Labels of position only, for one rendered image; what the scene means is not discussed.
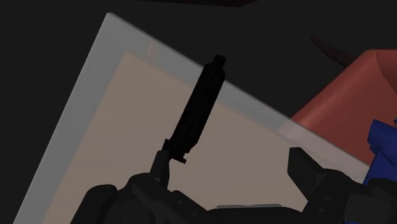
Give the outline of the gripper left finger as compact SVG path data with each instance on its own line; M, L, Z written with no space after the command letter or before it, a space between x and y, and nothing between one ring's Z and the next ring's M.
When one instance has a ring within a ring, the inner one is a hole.
M89 189L71 224L224 224L180 191L169 191L167 150L157 152L149 173L132 176L125 187Z

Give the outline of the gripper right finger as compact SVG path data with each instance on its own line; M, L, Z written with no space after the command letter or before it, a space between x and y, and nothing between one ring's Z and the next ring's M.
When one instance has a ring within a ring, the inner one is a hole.
M295 224L397 224L397 182L393 180L357 183L341 171L321 167L299 147L289 149L287 172L307 199Z

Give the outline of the blue blocky object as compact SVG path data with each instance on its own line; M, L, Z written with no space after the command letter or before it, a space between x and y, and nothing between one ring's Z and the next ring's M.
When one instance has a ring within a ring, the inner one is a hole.
M367 140L375 157L363 184L367 185L373 178L397 181L397 128L373 120Z

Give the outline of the beige table with grey rim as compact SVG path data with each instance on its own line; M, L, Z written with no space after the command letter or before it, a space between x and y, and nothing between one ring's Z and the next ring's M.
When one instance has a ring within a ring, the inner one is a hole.
M108 13L13 224L70 224L85 192L125 185L150 169L174 131L200 66ZM281 204L302 209L288 150L361 182L368 166L230 83L187 163L171 163L172 189L207 209Z

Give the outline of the black long cylindrical object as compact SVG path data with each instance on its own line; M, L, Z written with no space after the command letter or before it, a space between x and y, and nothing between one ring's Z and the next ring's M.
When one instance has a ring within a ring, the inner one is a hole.
M203 67L171 138L164 142L162 149L169 152L171 159L185 163L184 155L198 143L225 81L225 62L224 56L215 55Z

